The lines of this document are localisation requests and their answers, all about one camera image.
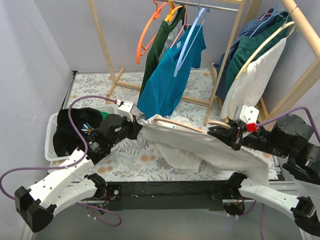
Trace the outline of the beige wooden hanger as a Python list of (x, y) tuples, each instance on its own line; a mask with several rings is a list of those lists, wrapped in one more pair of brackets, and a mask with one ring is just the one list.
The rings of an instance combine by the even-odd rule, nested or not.
[[(157, 123), (157, 122), (164, 122), (164, 123), (168, 123), (168, 124), (172, 124), (172, 125), (175, 125), (175, 126), (179, 126), (179, 127), (181, 127), (181, 128), (185, 128), (185, 129), (188, 129), (188, 130), (197, 132), (197, 133), (206, 134), (206, 132), (205, 132), (204, 130), (202, 130), (202, 129), (198, 129), (198, 128), (196, 128), (196, 127), (193, 127), (192, 125), (185, 124), (185, 123), (181, 123), (181, 122), (178, 122), (178, 121), (175, 121), (175, 120), (166, 119), (166, 118), (163, 118), (163, 117), (161, 117), (161, 116), (154, 116), (154, 117), (153, 117), (153, 121), (154, 121), (155, 123)], [(230, 130), (230, 129), (231, 129), (231, 126), (228, 125), (228, 124), (225, 123), (225, 122), (216, 121), (216, 120), (211, 120), (211, 121), (208, 121), (207, 123), (208, 123), (209, 125), (214, 125), (214, 126), (222, 127), (222, 128), (225, 129), (225, 130)]]

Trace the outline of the bright green t shirt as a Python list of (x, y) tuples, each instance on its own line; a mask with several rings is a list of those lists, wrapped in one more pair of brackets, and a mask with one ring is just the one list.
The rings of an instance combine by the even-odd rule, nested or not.
[(105, 120), (110, 114), (108, 112), (100, 111), (102, 120)]

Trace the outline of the white t shirt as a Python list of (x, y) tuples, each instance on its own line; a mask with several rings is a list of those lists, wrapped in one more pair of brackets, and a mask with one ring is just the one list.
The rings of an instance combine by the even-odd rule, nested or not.
[[(244, 147), (235, 151), (207, 133), (194, 132), (162, 121), (154, 122), (154, 116), (141, 118), (138, 123), (142, 125), (142, 134), (156, 145), (171, 167), (196, 173), (202, 161), (205, 161), (219, 170), (239, 172), (268, 186), (269, 163), (257, 153)], [(183, 116), (167, 119), (191, 125), (190, 120)]]

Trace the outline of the black daisy t shirt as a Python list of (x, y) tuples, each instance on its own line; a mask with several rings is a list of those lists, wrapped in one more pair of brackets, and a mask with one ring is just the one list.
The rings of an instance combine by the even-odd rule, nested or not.
[[(100, 111), (90, 107), (73, 108), (71, 118), (84, 138), (92, 133), (95, 128), (98, 128), (102, 122)], [(70, 123), (67, 109), (58, 112), (53, 147), (58, 157), (70, 155), (77, 147), (84, 148), (83, 141)]]

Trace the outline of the orange plastic hanger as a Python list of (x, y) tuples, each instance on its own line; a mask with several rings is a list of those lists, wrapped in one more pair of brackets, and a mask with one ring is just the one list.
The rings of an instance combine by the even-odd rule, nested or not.
[(163, 2), (160, 4), (158, 3), (157, 0), (153, 0), (153, 3), (155, 5), (155, 8), (152, 10), (152, 15), (146, 22), (137, 43), (136, 52), (135, 52), (135, 63), (137, 65), (141, 63), (142, 56), (147, 53), (147, 51), (149, 50), (149, 48), (151, 47), (152, 43), (156, 38), (156, 34), (151, 35), (150, 33), (152, 24), (155, 23), (155, 21), (161, 17), (164, 11), (163, 9), (165, 8), (165, 6), (168, 5), (167, 2)]

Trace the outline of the light blue hanger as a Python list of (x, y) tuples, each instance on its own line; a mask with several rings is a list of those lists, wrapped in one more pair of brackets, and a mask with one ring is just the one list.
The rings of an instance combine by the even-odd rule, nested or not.
[[(193, 43), (195, 42), (195, 39), (197, 38), (197, 36), (198, 36), (198, 34), (199, 34), (199, 32), (200, 32), (201, 27), (203, 26), (203, 24), (204, 24), (204, 22), (205, 22), (205, 20), (206, 20), (207, 13), (209, 13), (209, 12), (210, 12), (210, 9), (209, 9), (209, 8), (203, 7), (203, 8), (199, 11), (197, 17), (194, 19), (194, 21), (193, 21), (193, 23), (192, 23), (192, 25), (191, 25), (191, 27), (190, 27), (189, 33), (188, 33), (188, 35), (187, 35), (187, 37), (186, 37), (186, 39), (185, 39), (184, 45), (183, 45), (183, 47), (182, 47), (182, 50), (181, 50), (181, 52), (180, 52), (180, 55), (179, 55), (177, 64), (176, 64), (176, 66), (175, 66), (175, 70), (174, 70), (174, 74), (173, 74), (174, 77), (176, 77), (176, 76), (178, 75), (179, 70), (181, 69), (181, 67), (182, 67), (182, 65), (183, 65), (186, 57), (187, 57), (188, 54), (189, 54), (189, 51), (190, 51), (191, 47), (193, 46)], [(197, 26), (197, 23), (198, 23), (198, 21), (200, 20), (200, 18), (201, 18), (202, 15), (204, 15), (204, 18), (203, 18), (203, 20), (202, 20), (202, 22), (201, 22), (201, 24), (200, 24), (200, 26), (199, 26), (196, 34), (194, 35), (194, 38), (192, 39), (192, 42), (189, 43), (190, 40), (191, 40), (191, 38), (192, 38), (193, 32), (195, 31), (195, 28), (196, 28), (196, 26)]]

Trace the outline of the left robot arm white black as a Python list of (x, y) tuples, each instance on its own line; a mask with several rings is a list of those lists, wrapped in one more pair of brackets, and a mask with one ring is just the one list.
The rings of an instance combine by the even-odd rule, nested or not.
[(110, 114), (85, 137), (87, 153), (76, 148), (59, 170), (29, 188), (19, 187), (14, 193), (15, 208), (32, 232), (43, 230), (59, 212), (78, 201), (108, 198), (111, 194), (107, 182), (97, 173), (86, 175), (75, 185), (71, 182), (108, 156), (122, 140), (136, 140), (141, 129), (135, 119)]

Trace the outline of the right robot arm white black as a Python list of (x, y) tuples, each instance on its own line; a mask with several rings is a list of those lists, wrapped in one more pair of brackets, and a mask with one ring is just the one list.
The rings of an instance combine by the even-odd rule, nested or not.
[(283, 115), (271, 131), (256, 123), (228, 123), (229, 129), (210, 127), (208, 134), (233, 150), (248, 147), (287, 158), (283, 168), (298, 180), (307, 196), (293, 196), (253, 180), (247, 173), (234, 172), (226, 182), (227, 195), (257, 200), (294, 220), (305, 232), (320, 235), (320, 147), (309, 142), (316, 131), (295, 114)]

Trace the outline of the dark green raglan shirt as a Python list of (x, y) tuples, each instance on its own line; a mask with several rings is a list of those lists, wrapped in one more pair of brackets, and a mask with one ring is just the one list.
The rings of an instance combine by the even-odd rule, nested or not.
[(186, 9), (183, 6), (176, 11), (176, 15), (170, 24), (164, 20), (162, 21), (146, 58), (145, 71), (139, 96), (142, 95), (148, 79), (151, 77), (165, 52), (172, 45), (177, 34), (179, 33), (183, 25), (185, 10)]

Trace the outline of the blue checked shirt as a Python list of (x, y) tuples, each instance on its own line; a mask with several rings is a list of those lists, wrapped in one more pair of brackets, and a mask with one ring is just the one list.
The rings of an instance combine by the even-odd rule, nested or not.
[(234, 56), (239, 42), (243, 37), (255, 37), (258, 34), (262, 33), (265, 31), (267, 28), (273, 26), (277, 22), (277, 18), (283, 19), (284, 14), (279, 13), (277, 11), (274, 11), (273, 8), (271, 8), (267, 14), (261, 18), (261, 19), (256, 19), (256, 20), (251, 20), (249, 21), (240, 31), (238, 38), (231, 44), (225, 66), (223, 68), (222, 76), (220, 78), (217, 91), (216, 91), (216, 96), (219, 97), (220, 99), (224, 100), (226, 95), (227, 95), (227, 90), (226, 90), (226, 72), (228, 65)]

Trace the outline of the yellow plastic hanger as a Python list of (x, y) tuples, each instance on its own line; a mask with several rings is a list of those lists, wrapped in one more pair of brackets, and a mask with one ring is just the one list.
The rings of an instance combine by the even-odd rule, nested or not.
[(164, 19), (166, 22), (171, 22), (175, 16), (175, 12), (183, 7), (183, 5), (174, 6), (174, 3), (171, 0), (168, 0), (169, 12)]

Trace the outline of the cream plastic hanger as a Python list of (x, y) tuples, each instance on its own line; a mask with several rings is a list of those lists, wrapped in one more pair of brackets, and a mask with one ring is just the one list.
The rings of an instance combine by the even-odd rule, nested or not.
[(245, 62), (245, 64), (242, 66), (242, 68), (239, 70), (238, 74), (235, 77), (235, 80), (238, 80), (239, 77), (243, 72), (245, 72), (249, 66), (249, 64), (252, 62), (252, 60), (256, 57), (256, 55), (271, 41), (273, 40), (280, 32), (285, 30), (286, 28), (295, 25), (294, 21), (290, 21), (289, 23), (285, 23), (281, 27), (279, 27), (271, 36), (269, 36), (256, 50), (255, 52), (248, 58), (248, 60)]

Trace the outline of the white garment right rack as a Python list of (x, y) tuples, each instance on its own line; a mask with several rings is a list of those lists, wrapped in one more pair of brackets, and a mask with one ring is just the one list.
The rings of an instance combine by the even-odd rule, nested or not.
[(282, 38), (271, 49), (252, 61), (246, 71), (233, 81), (226, 94), (220, 118), (232, 120), (238, 106), (256, 106), (265, 91), (286, 42), (287, 39)]

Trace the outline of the metal hanging rod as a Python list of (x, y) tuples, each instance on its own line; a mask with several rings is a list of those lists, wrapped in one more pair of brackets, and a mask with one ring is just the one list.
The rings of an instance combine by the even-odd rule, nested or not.
[(197, 8), (207, 8), (207, 9), (215, 9), (215, 10), (221, 10), (221, 11), (228, 11), (228, 12), (238, 12), (238, 9), (235, 8), (229, 8), (229, 7), (222, 7), (222, 6), (216, 6), (216, 5), (209, 5), (209, 4), (201, 4), (201, 3), (193, 3), (193, 2), (186, 2), (186, 1), (179, 1), (179, 0), (172, 0), (171, 1), (174, 4), (178, 5), (188, 5), (191, 7), (197, 7)]

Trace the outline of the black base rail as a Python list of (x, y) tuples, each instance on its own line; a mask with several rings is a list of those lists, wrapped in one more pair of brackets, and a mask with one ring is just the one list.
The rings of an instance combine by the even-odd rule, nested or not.
[(109, 182), (107, 197), (86, 198), (90, 204), (108, 201), (110, 211), (193, 210), (223, 211), (234, 205), (241, 212), (250, 198), (228, 192), (225, 180)]

